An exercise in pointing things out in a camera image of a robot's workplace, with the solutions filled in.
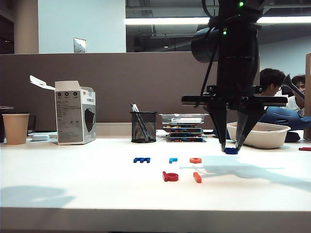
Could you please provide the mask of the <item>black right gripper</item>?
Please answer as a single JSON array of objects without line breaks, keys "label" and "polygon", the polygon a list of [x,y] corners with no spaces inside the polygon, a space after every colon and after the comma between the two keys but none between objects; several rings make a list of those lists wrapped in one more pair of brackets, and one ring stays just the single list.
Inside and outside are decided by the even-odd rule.
[{"label": "black right gripper", "polygon": [[206,108],[218,132],[223,152],[227,109],[238,111],[236,149],[239,151],[250,131],[265,114],[264,108],[283,107],[288,102],[285,97],[264,94],[262,85],[253,84],[257,71],[258,61],[250,58],[218,62],[216,84],[207,86],[206,91],[197,96],[184,95],[181,99],[184,105],[202,105]]}]

